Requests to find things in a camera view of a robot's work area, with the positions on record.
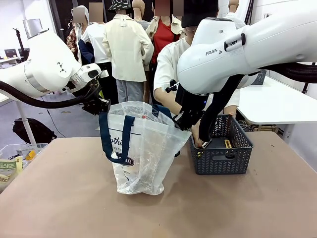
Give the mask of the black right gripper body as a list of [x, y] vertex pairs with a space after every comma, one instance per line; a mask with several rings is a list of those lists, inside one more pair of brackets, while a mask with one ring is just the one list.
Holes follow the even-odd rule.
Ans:
[[201, 117], [208, 100], [207, 94], [193, 94], [178, 85], [175, 101], [181, 106], [181, 113], [186, 117]]

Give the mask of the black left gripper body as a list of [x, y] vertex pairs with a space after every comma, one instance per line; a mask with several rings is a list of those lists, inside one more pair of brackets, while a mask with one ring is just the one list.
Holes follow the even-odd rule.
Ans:
[[102, 111], [102, 101], [100, 98], [89, 99], [83, 103], [82, 110], [96, 116]]

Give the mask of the person's right hand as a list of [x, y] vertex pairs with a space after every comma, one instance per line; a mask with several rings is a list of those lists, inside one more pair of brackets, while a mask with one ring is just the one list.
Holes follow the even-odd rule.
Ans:
[[194, 138], [194, 143], [197, 148], [202, 148], [204, 141], [199, 138], [199, 126], [200, 121], [198, 121], [195, 125], [191, 127], [192, 136]]

